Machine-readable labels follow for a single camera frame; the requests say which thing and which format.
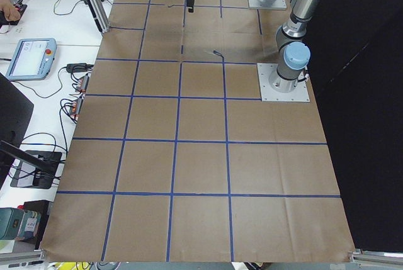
black monitor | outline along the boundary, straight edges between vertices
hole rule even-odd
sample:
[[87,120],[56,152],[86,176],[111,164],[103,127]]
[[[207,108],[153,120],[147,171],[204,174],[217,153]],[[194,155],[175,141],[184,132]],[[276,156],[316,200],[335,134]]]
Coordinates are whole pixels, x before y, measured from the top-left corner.
[[[0,74],[0,140],[19,147],[32,112],[33,103]],[[0,151],[0,187],[13,162],[14,157]]]

black wall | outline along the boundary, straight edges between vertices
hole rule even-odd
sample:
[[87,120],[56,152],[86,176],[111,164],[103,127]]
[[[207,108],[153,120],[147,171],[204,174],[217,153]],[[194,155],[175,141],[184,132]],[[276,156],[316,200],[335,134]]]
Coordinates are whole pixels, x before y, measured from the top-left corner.
[[305,41],[351,234],[366,250],[403,252],[402,20],[403,0],[322,0]]

grid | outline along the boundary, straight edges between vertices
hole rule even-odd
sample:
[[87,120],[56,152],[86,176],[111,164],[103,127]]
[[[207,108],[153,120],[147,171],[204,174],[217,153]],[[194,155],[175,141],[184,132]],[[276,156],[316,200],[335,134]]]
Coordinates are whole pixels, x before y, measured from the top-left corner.
[[[234,1],[196,0],[189,16],[184,0],[115,0],[113,28],[101,44],[57,192],[54,213],[60,216],[52,214],[42,244],[52,260],[347,258],[353,244],[315,103],[272,104],[259,98],[256,62],[276,58],[270,36],[287,13],[248,10],[238,26],[229,14],[247,7]],[[203,8],[206,13],[219,9],[213,20],[221,23],[204,25],[196,16]],[[131,20],[126,12],[138,19]],[[256,17],[249,21],[251,13]],[[198,24],[200,30],[187,29]],[[221,40],[218,48],[214,38]],[[246,41],[242,55],[234,53],[239,46],[229,48],[235,38]],[[295,173],[299,167],[303,170]],[[146,170],[150,168],[155,174]],[[102,207],[95,211],[98,236],[94,240],[94,227],[86,224],[79,230],[91,234],[92,249],[72,248],[81,234],[69,235],[62,245],[56,242],[56,231],[70,225],[62,215],[94,211],[92,201]],[[318,206],[328,211],[325,216]],[[301,208],[311,211],[309,217]],[[153,209],[158,219],[151,215]],[[250,222],[252,212],[262,213],[263,220]],[[131,218],[140,225],[128,225]],[[82,220],[76,217],[74,223]],[[321,228],[316,236],[324,237],[325,244],[306,244],[301,231],[310,225],[294,228],[299,221],[314,221]],[[334,227],[337,236],[329,235]],[[211,239],[206,232],[218,236]],[[260,234],[278,240],[289,253],[272,246],[268,250]],[[145,241],[144,249],[135,243],[139,239]],[[117,249],[117,244],[126,249]]]

mounting plate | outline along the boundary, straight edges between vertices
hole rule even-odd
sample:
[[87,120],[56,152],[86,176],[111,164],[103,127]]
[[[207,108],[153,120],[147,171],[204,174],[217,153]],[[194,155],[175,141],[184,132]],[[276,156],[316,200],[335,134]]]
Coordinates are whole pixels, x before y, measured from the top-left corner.
[[287,4],[285,0],[268,0],[261,3],[258,0],[248,0],[250,9],[269,9],[269,10],[286,10]]
[[299,82],[297,87],[290,93],[280,93],[274,90],[269,84],[270,74],[277,69],[278,64],[258,64],[258,76],[260,85],[260,95],[262,101],[271,102],[310,102],[306,83]]

electronic device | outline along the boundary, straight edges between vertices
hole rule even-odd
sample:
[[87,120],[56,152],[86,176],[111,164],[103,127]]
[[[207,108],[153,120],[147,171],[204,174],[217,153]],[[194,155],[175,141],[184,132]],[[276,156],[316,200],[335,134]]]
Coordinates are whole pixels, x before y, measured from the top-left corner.
[[[0,74],[0,140],[21,145],[31,120],[33,103]],[[8,175],[14,158],[0,151],[0,186]]]
[[[23,14],[26,9],[26,5],[25,4],[15,4],[14,7],[18,10],[18,12],[20,13],[20,16],[23,17]],[[4,16],[4,12],[0,11],[0,27],[3,25],[16,26],[16,25],[18,25],[19,22],[20,22],[20,19],[14,20],[14,21],[8,21],[6,19],[6,17]]]
[[41,80],[52,66],[57,45],[54,38],[21,39],[8,67],[10,81]]

